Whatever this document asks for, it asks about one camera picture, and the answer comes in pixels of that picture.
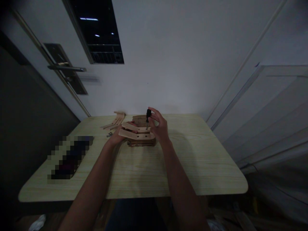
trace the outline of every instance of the person's right hand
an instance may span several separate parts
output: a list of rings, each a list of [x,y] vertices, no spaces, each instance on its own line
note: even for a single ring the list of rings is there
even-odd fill
[[[155,108],[149,107],[154,113],[148,118],[151,127],[151,132],[155,135],[157,140],[161,143],[169,140],[167,121],[163,118],[161,113]],[[158,126],[155,126],[154,120],[159,122]]]

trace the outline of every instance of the screwdriver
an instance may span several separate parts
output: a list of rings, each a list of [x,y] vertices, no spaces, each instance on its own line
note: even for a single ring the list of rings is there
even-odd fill
[[[146,128],[146,130],[148,129],[148,126],[149,126],[149,117],[151,116],[151,110],[150,109],[148,109],[147,110],[147,120],[146,120],[146,122],[147,122],[147,128]]]

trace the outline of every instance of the metal lever handle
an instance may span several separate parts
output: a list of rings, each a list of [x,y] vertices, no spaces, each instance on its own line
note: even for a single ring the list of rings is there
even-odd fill
[[[69,66],[69,63],[57,63],[47,67],[51,70],[59,70],[59,71],[78,71],[78,72],[87,71],[87,69],[84,67],[71,67]]]

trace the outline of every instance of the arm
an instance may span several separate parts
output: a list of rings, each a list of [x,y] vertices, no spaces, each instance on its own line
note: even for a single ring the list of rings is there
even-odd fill
[[[159,111],[149,109],[154,112],[149,117],[149,124],[163,150],[170,196],[178,220],[187,230],[210,230],[200,201],[169,139],[167,121]],[[158,121],[159,125],[155,126],[153,120]]]
[[[112,155],[113,150],[125,139],[118,135],[120,129],[122,126],[118,127],[104,145],[59,230],[91,230],[93,228],[100,206],[106,197],[110,171],[115,159]]]

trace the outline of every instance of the black screwdriver handle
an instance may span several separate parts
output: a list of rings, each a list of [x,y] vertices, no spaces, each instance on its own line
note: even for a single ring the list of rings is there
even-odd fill
[[[152,111],[150,109],[147,110],[147,120],[146,120],[147,123],[149,122],[148,118],[151,116],[151,112]]]

